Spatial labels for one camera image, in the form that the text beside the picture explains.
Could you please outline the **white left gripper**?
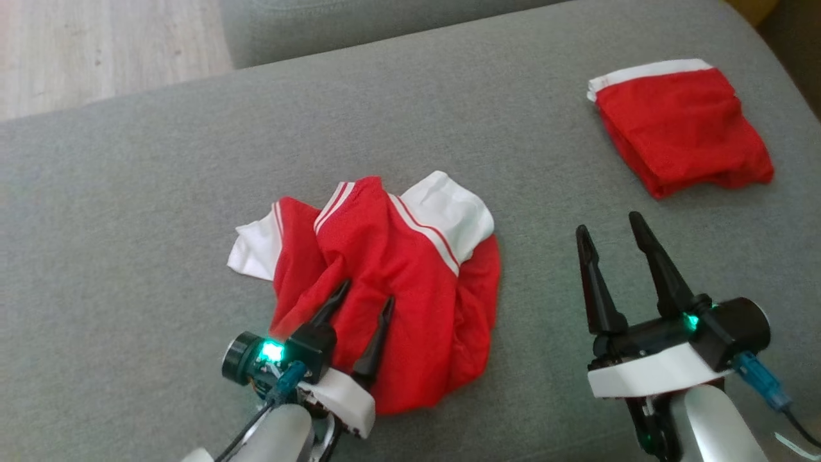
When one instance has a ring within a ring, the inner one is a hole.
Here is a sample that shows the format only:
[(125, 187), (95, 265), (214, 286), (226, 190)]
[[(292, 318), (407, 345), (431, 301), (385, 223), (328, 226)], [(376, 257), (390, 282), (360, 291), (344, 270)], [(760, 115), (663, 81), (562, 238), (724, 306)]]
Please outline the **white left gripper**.
[[(313, 315), (314, 330), (336, 334), (332, 318), (343, 306), (351, 286), (352, 280), (343, 280), (326, 298)], [(369, 438), (376, 418), (375, 398), (366, 390), (377, 381), (394, 307), (395, 298), (390, 296), (378, 314), (375, 333), (355, 362), (351, 375), (328, 369), (317, 383), (301, 383), (307, 403), (339, 418), (347, 432), (363, 440)]]

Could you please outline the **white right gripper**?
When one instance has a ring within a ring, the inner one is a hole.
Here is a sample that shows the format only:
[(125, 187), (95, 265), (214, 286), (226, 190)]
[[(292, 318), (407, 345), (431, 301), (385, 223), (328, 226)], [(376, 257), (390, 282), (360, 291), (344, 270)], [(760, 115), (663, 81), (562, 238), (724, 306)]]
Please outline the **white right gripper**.
[(694, 293), (639, 212), (630, 212), (634, 240), (645, 254), (663, 318), (629, 327), (616, 310), (599, 269), (599, 254), (586, 225), (575, 231), (584, 306), (593, 340), (588, 383), (596, 398), (653, 397), (682, 391), (730, 374), (713, 371), (690, 344), (697, 321), (680, 316), (691, 310)]

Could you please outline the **red shirt with white sleeves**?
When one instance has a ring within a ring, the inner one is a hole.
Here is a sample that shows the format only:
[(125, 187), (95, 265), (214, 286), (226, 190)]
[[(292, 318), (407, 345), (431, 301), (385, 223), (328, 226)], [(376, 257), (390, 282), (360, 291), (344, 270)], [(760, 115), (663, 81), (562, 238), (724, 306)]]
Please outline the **red shirt with white sleeves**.
[(228, 267), (272, 283), (269, 334), (277, 340), (351, 280), (331, 321), (337, 370), (353, 371), (393, 299), (372, 391), (379, 415), (436, 406), (484, 373), (501, 272), (495, 220), (443, 171), (402, 195), (378, 176), (340, 182), (322, 209), (282, 197), (237, 234)]

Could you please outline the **red shorts with white stripes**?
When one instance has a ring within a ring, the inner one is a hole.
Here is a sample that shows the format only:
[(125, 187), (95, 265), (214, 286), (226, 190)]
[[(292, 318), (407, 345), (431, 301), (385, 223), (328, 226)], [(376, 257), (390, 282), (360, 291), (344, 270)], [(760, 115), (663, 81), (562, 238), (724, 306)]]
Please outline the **red shorts with white stripes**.
[(769, 184), (774, 166), (724, 73), (699, 58), (611, 71), (588, 100), (627, 166), (654, 199), (698, 184)]

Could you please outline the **large grey sofa seat cushion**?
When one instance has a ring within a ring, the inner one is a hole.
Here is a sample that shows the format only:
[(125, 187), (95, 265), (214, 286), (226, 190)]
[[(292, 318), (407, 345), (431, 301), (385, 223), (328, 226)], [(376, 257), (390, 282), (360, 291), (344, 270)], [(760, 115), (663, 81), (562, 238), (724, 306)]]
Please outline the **large grey sofa seat cushion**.
[[(608, 71), (701, 58), (736, 89), (774, 181), (654, 201), (586, 97)], [(569, 0), (0, 125), (0, 462), (180, 462), (254, 415), (222, 378), (270, 284), (226, 266), (235, 227), (338, 182), (434, 170), (495, 217), (489, 365), (433, 409), (379, 418), (333, 462), (635, 462), (596, 400), (575, 229), (616, 306), (656, 296), (638, 210), (696, 293), (765, 310), (762, 361), (821, 436), (821, 123), (723, 0)]]

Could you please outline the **small grey sofa cushion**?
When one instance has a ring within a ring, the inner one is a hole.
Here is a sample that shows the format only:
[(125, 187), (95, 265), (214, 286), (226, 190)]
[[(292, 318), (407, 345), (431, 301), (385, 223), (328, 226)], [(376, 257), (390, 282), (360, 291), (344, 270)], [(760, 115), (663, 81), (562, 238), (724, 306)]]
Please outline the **small grey sofa cushion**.
[(235, 68), (373, 43), (566, 0), (219, 0)]

